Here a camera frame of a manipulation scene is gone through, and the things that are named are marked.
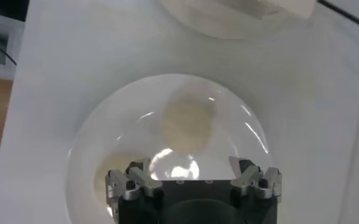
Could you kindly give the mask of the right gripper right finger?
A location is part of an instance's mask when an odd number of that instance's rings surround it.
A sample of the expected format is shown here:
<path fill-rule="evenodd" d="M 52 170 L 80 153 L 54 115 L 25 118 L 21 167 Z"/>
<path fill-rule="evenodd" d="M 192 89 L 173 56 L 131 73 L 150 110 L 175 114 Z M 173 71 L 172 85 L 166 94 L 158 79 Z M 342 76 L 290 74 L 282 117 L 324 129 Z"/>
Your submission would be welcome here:
<path fill-rule="evenodd" d="M 229 156 L 229 164 L 235 175 L 230 184 L 241 196 L 253 193 L 258 199 L 282 202 L 282 173 L 278 168 L 269 167 L 264 173 L 251 160 L 235 156 Z"/>

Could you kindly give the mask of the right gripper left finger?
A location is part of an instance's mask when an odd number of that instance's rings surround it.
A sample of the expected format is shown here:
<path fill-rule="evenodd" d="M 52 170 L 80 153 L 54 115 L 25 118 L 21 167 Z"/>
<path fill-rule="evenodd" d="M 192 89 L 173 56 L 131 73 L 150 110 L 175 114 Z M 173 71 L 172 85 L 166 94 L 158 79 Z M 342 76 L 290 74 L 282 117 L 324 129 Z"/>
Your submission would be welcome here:
<path fill-rule="evenodd" d="M 118 200 L 133 201 L 143 193 L 147 197 L 155 197 L 163 187 L 163 183 L 151 178 L 148 157 L 131 161 L 124 172 L 109 170 L 105 176 L 106 203 L 114 209 Z"/>

